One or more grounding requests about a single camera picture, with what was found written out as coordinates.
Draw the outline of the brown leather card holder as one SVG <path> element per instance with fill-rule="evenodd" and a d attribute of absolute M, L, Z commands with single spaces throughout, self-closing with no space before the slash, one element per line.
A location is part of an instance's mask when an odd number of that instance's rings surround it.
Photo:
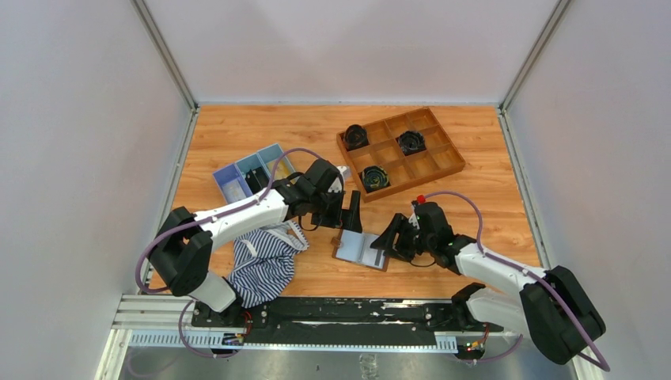
<path fill-rule="evenodd" d="M 389 265 L 388 257 L 382 250 L 371 247 L 377 238 L 377 234 L 341 230 L 337 242 L 333 242 L 334 251 L 332 257 L 380 272 L 386 272 Z"/>

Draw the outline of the blue white striped cloth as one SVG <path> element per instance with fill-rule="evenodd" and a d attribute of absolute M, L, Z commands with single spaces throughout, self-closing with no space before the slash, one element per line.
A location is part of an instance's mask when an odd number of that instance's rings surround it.
<path fill-rule="evenodd" d="M 295 257 L 309 248 L 293 221 L 252 230 L 233 241 L 234 264 L 227 281 L 250 309 L 281 295 L 295 276 Z"/>

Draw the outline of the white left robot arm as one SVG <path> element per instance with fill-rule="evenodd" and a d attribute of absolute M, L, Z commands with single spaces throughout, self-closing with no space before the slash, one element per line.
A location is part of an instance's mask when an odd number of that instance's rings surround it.
<path fill-rule="evenodd" d="M 207 211 L 185 207 L 171 211 L 143 253 L 175 297 L 188 296 L 207 305 L 224 327 L 235 326 L 242 305 L 229 281 L 210 269 L 211 254 L 253 230 L 308 214 L 322 221 L 342 207 L 349 167 L 318 158 L 303 173 L 274 180 L 263 191 Z"/>

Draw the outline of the aluminium front rail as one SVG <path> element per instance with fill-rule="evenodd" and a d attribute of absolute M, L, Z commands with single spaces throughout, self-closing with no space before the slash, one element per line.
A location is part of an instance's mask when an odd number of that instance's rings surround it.
<path fill-rule="evenodd" d="M 516 332 L 459 326 L 448 299 L 279 297 L 248 310 L 215 313 L 172 295 L 124 295 L 112 322 L 132 347 L 323 352 L 465 352 L 467 344 Z"/>

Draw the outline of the blue three-compartment organizer box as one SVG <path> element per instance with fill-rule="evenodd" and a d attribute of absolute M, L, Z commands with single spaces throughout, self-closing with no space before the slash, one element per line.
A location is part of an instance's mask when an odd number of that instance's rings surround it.
<path fill-rule="evenodd" d="M 214 182 L 225 202 L 235 203 L 261 192 L 270 182 L 274 164 L 283 153 L 276 143 L 214 171 Z"/>

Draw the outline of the white card in organizer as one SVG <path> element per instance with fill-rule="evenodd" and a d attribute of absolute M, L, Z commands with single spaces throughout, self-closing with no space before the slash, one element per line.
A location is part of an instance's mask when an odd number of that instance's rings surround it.
<path fill-rule="evenodd" d="M 225 182 L 221 186 L 222 194 L 227 203 L 235 203 L 252 194 L 246 181 L 242 178 L 236 178 Z"/>

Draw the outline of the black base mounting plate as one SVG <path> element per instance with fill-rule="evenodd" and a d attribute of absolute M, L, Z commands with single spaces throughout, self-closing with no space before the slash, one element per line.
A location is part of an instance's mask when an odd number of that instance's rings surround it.
<path fill-rule="evenodd" d="M 219 313 L 197 302 L 189 316 L 189 327 L 242 329 L 250 344 L 418 347 L 441 333 L 479 339 L 502 331 L 467 322 L 448 299 L 279 297 Z"/>

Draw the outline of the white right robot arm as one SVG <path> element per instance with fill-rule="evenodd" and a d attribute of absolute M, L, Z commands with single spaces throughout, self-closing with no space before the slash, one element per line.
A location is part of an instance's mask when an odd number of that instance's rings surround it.
<path fill-rule="evenodd" d="M 473 278 L 452 297 L 459 329 L 481 322 L 510 329 L 556 364 L 581 356 L 605 334 L 603 318 L 568 268 L 532 267 L 494 253 L 455 233 L 435 202 L 415 202 L 413 208 L 411 217 L 395 214 L 370 247 L 406 262 L 428 253 L 437 266 Z"/>

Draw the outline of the yellow card in organizer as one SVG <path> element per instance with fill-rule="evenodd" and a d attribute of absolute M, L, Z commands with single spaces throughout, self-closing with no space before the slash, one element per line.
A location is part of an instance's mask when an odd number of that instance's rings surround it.
<path fill-rule="evenodd" d="M 275 173 L 274 174 L 274 181 L 281 180 L 283 178 L 288 177 L 291 173 L 294 171 L 287 165 L 286 161 L 280 160 L 280 161 L 270 161 L 267 163 L 267 168 L 270 173 Z"/>

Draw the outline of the black rolled belt back left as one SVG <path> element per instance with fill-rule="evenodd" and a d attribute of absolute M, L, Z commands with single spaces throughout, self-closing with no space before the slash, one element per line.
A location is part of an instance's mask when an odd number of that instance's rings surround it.
<path fill-rule="evenodd" d="M 343 145 L 346 151 L 357 150 L 369 144 L 367 131 L 362 125 L 352 124 L 345 130 Z"/>

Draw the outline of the black rolled belt centre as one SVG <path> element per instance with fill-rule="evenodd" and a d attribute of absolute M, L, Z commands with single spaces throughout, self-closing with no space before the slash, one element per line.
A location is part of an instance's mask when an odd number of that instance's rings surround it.
<path fill-rule="evenodd" d="M 426 149 L 424 136 L 419 131 L 405 131 L 396 138 L 396 141 L 404 156 L 417 154 Z"/>

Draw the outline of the black rolled belt front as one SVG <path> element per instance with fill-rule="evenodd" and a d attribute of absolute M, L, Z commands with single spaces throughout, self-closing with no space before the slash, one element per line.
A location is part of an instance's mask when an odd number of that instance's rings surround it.
<path fill-rule="evenodd" d="M 391 185 L 389 175 L 379 165 L 365 167 L 359 176 L 366 192 L 375 192 Z"/>

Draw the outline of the wooden nine-compartment tray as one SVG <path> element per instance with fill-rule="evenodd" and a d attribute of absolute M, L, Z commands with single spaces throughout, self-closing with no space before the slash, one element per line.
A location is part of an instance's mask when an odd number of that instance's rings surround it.
<path fill-rule="evenodd" d="M 361 192 L 363 202 L 379 200 L 459 173 L 466 165 L 456 145 L 429 108 L 419 108 L 360 125 L 367 131 L 370 143 L 368 146 L 346 151 L 343 135 L 347 128 L 339 132 L 335 140 L 345 162 L 351 168 L 353 181 Z M 396 138 L 405 131 L 421 132 L 426 149 L 404 156 Z M 359 174 L 365 167 L 372 165 L 379 165 L 387 172 L 391 181 L 389 187 L 375 192 L 364 190 Z"/>

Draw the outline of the black rolled belt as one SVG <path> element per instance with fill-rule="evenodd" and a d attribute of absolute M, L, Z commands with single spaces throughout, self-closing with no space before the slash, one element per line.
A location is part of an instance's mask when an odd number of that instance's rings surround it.
<path fill-rule="evenodd" d="M 396 141 L 404 156 L 417 154 L 426 149 L 424 136 L 419 131 L 405 131 L 396 138 Z"/>
<path fill-rule="evenodd" d="M 343 145 L 346 151 L 357 150 L 369 144 L 367 131 L 362 125 L 352 124 L 345 130 Z"/>
<path fill-rule="evenodd" d="M 365 167 L 359 176 L 366 192 L 375 192 L 391 185 L 389 175 L 379 165 Z"/>

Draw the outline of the black card in organizer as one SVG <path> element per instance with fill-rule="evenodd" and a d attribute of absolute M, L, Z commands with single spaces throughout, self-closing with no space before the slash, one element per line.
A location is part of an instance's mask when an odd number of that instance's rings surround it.
<path fill-rule="evenodd" d="M 248 185 L 252 194 L 261 192 L 269 183 L 268 175 L 261 167 L 250 169 L 245 173 L 245 183 Z"/>

